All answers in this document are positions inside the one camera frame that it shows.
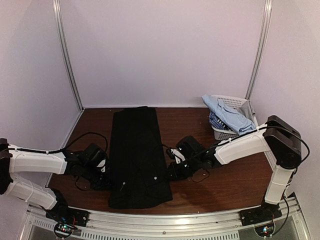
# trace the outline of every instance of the blue clothing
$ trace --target blue clothing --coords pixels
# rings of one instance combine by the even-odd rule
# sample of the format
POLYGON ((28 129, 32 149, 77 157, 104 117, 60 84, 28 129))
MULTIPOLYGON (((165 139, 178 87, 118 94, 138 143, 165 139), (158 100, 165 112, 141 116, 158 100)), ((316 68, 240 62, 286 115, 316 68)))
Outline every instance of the blue clothing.
POLYGON ((251 120, 246 118, 237 110, 226 105, 224 101, 210 95, 203 95, 202 101, 235 133, 242 135, 256 129, 255 124, 251 120))

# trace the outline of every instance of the white backdrop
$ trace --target white backdrop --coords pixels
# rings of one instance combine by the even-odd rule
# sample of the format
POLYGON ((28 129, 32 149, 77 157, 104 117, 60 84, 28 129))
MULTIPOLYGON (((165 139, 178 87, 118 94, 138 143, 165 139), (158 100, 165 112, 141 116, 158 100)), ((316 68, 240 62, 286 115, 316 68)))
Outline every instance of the white backdrop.
MULTIPOLYGON (((0 138, 59 149, 78 109, 59 45, 51 0, 0 0, 0 138)), ((24 177, 44 185, 47 173, 24 177)), ((27 204, 0 195, 0 239, 18 239, 27 204)))
POLYGON ((68 0, 61 12, 85 107, 202 106, 244 97, 264 0, 68 0))
POLYGON ((260 123, 278 115, 311 149, 291 189, 297 194, 312 239, 320 223, 320 1, 277 0, 252 103, 260 123))

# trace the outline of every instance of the white robotic arm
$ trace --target white robotic arm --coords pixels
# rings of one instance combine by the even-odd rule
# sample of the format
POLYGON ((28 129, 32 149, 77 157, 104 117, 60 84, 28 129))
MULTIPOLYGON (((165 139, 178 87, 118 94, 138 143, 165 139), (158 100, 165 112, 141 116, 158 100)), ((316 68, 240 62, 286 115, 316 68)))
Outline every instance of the white robotic arm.
POLYGON ((177 149, 167 151, 176 160, 168 168, 169 179, 185 179, 201 168, 219 168, 264 152, 269 162, 275 163, 270 183, 261 206, 243 210, 240 215, 243 226, 269 221, 282 215, 279 202, 298 166, 307 158, 301 158, 301 143, 305 144, 299 132, 277 116, 270 116, 267 123, 255 131, 221 141, 209 148, 203 147, 192 136, 186 136, 176 145, 177 149))
MULTIPOLYGON (((257 128, 256 132, 230 141, 228 144, 217 146, 214 154, 215 158, 221 165, 225 165, 234 160, 264 152, 268 153, 265 156, 269 158, 269 162, 276 163, 277 159, 264 137, 267 129, 267 124, 263 124, 257 128)), ((295 171, 296 168, 286 169, 278 164, 275 165, 271 181, 264 196, 264 201, 266 203, 277 205, 281 201, 283 193, 295 171)))
POLYGON ((93 143, 84 151, 43 151, 21 148, 8 144, 5 138, 0 138, 0 194, 39 205, 57 222, 73 223, 75 219, 77 225, 85 226, 84 217, 88 212, 69 208, 58 190, 41 187, 17 173, 72 175, 88 180, 94 190, 108 190, 111 187, 108 173, 102 172, 101 167, 98 167, 107 160, 105 151, 93 143))

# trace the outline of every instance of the metal frame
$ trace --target metal frame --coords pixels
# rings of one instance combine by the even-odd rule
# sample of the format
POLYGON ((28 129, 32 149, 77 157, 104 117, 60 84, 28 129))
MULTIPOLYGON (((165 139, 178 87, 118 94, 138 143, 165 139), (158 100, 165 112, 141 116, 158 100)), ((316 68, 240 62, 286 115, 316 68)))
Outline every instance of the metal frame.
POLYGON ((59 35, 59 41, 61 45, 61 50, 62 50, 62 56, 63 56, 63 61, 66 69, 66 73, 68 75, 68 79, 71 85, 72 93, 76 101, 76 105, 79 109, 79 111, 82 111, 84 109, 79 91, 77 88, 77 84, 75 81, 75 76, 72 70, 71 62, 70 62, 70 56, 67 48, 67 41, 66 41, 66 36, 65 36, 65 31, 64 31, 64 25, 62 21, 62 15, 61 15, 61 9, 60 9, 60 0, 53 0, 53 12, 54 12, 54 17, 55 17, 55 22, 56 22, 56 27, 58 30, 58 35, 59 35))
POLYGON ((258 49, 256 52, 255 61, 254 61, 254 65, 253 65, 253 69, 250 77, 249 86, 245 95, 245 99, 251 98, 251 95, 253 93, 255 83, 257 80, 257 76, 260 69, 262 56, 263 56, 263 52, 267 42, 269 28, 270 28, 270 20, 271 20, 271 14, 272 14, 272 1, 273 0, 265 0, 258 49))
MULTIPOLYGON (((299 239, 310 240, 307 225, 297 199, 295 197, 289 198, 288 204, 289 216, 294 219, 294 226, 299 239)), ((281 201, 280 209, 282 217, 277 218, 277 221, 286 217, 287 205, 284 201, 281 201)), ((234 238, 230 239, 237 240, 240 230, 253 227, 253 225, 242 226, 239 215, 241 210, 243 209, 184 215, 140 215, 90 210, 87 226, 79 227, 74 236, 85 240, 205 240, 214 236, 217 237, 216 239, 220 239, 219 236, 232 235, 234 238)), ((29 206, 27 214, 28 217, 22 230, 21 240, 29 239, 33 226, 51 231, 55 225, 53 220, 45 218, 45 212, 41 208, 29 206)))

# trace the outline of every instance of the white plastic basket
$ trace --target white plastic basket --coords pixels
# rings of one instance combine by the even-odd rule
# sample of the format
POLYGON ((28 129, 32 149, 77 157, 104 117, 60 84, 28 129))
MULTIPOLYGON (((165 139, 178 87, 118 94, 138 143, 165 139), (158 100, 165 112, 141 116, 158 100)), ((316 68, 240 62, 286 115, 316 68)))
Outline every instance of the white plastic basket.
MULTIPOLYGON (((247 99, 240 98, 240 97, 234 97, 234 96, 224 96, 224 95, 212 95, 218 99, 221 99, 226 105, 238 109, 240 108, 247 99)), ((253 123, 258 126, 257 118, 256 116, 253 117, 253 123)), ((235 138, 238 136, 237 133, 235 133, 232 130, 220 130, 213 126, 211 126, 214 130, 214 138, 215 140, 222 141, 222 140, 228 140, 229 138, 235 138)))

